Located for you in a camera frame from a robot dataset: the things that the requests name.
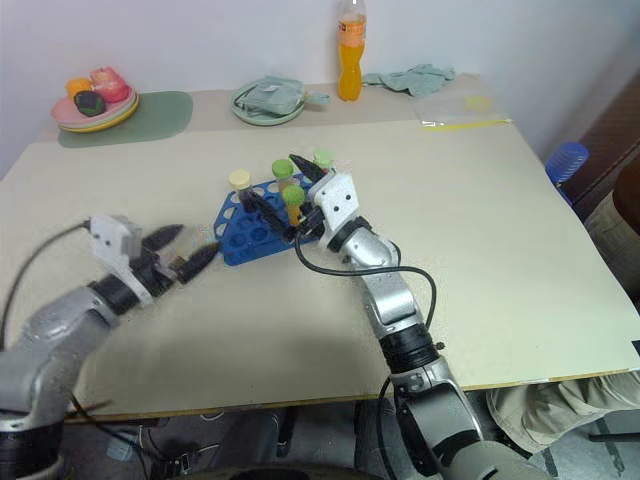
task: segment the floor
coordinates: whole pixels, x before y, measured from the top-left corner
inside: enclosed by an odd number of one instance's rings
[[[490,437],[497,428],[483,406],[483,395],[470,394],[471,403],[478,412],[483,430]],[[359,412],[361,441],[356,449],[355,415],[353,403],[314,405],[298,409],[293,429],[290,449],[286,458],[278,458],[275,442],[273,448],[266,447],[263,459],[269,462],[316,463],[357,467],[371,474],[386,478],[379,459],[374,430],[374,402],[361,404]],[[281,425],[284,410],[263,411],[269,418],[263,422],[267,430]],[[185,416],[162,419],[157,425],[137,424],[111,426],[128,433],[146,451],[156,452],[154,445],[166,457],[176,457],[185,451],[202,450],[191,458],[193,472],[202,471],[215,459],[218,445],[225,435],[236,428],[235,423],[241,413],[226,413],[221,416]],[[383,422],[387,450],[395,450],[390,457],[397,458],[394,464],[396,474],[403,479],[419,479],[420,476],[410,465],[404,454],[400,436],[394,424],[393,407],[385,406]],[[604,420],[571,432],[556,442],[547,451],[531,457],[530,461],[555,478],[569,480],[638,480],[640,478],[640,443],[592,443],[589,433],[640,432],[640,411],[621,412],[607,416]],[[131,455],[126,461],[118,461],[107,455],[110,446],[119,446],[117,441],[107,437],[92,426],[69,426],[65,430],[63,452],[71,467],[69,478],[95,480],[137,480],[144,479],[140,460]],[[148,470],[151,462],[145,462]]]

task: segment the person's leg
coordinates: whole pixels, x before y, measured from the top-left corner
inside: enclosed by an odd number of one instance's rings
[[[620,216],[607,195],[584,226],[613,275],[632,300],[640,297],[640,235]]]
[[[487,404],[509,438],[534,453],[609,412],[640,409],[640,373],[490,390]]]

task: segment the bottle cap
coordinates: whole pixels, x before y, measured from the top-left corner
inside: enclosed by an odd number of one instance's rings
[[[331,168],[331,165],[333,165],[333,152],[324,148],[316,148],[313,151],[313,161],[320,168]]]
[[[300,185],[289,185],[282,191],[282,199],[290,207],[299,207],[305,197],[306,193]]]
[[[251,174],[246,170],[236,170],[229,175],[229,183],[234,190],[244,190],[251,186]]]
[[[288,158],[282,160],[276,160],[271,165],[271,171],[276,178],[288,178],[293,175],[293,164]]]

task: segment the green cap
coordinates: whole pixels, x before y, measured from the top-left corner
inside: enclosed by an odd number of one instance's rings
[[[293,163],[288,158],[276,160],[271,165],[271,171],[276,178],[288,178],[293,175]]]
[[[331,165],[333,165],[333,152],[324,148],[316,148],[313,151],[313,161],[320,168],[331,168]]]
[[[299,207],[304,203],[306,193],[300,185],[289,185],[282,191],[284,203],[290,207]]]

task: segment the white wall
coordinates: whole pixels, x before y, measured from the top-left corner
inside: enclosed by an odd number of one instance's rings
[[[483,74],[542,152],[609,58],[637,0],[368,0],[363,69]],[[0,177],[64,84],[113,65],[139,91],[234,88],[265,73],[336,78],[335,0],[2,0]]]

